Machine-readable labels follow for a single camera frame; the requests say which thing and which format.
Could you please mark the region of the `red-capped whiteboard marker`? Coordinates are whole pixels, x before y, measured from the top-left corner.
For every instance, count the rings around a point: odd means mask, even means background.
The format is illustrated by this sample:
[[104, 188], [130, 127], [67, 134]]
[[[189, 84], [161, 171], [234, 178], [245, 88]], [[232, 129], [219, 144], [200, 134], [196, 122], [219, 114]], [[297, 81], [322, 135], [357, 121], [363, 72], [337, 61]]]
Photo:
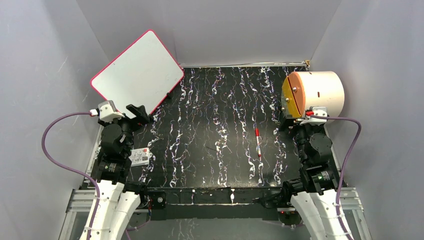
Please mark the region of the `red-capped whiteboard marker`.
[[260, 133], [258, 128], [255, 128], [255, 139], [256, 139], [256, 152], [258, 157], [260, 158], [262, 156], [262, 153], [260, 148]]

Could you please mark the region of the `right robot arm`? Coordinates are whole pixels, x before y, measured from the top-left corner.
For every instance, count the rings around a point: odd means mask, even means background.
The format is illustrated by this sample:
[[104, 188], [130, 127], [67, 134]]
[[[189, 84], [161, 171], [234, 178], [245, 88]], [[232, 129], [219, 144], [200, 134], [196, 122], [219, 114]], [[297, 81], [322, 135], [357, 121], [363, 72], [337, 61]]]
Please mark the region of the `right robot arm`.
[[325, 107], [311, 107], [293, 126], [300, 178], [285, 181], [282, 202], [294, 207], [313, 240], [353, 239], [340, 201], [342, 178], [331, 162], [332, 141], [321, 130], [331, 120]]

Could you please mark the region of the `pink-framed whiteboard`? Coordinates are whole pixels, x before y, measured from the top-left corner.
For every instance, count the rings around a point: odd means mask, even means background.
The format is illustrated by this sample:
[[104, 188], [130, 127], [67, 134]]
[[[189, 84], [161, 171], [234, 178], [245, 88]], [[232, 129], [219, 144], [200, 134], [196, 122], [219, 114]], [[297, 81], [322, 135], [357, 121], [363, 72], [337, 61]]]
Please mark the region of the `pink-framed whiteboard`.
[[152, 114], [183, 77], [180, 65], [150, 29], [98, 72], [90, 84], [132, 119], [135, 115], [127, 105], [144, 106]]

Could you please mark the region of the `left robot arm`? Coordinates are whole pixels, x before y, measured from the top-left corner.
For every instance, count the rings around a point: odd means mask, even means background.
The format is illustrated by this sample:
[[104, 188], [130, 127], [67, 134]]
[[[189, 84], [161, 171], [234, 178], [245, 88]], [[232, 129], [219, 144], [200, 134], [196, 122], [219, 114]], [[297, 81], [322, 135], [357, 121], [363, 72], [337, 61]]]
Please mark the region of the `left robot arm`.
[[132, 166], [134, 132], [152, 119], [143, 105], [129, 104], [126, 109], [134, 114], [133, 118], [119, 112], [111, 100], [89, 112], [90, 116], [98, 117], [103, 129], [97, 171], [89, 179], [95, 192], [80, 236], [82, 240], [121, 239], [136, 208], [144, 208], [149, 203], [145, 184], [127, 178]]

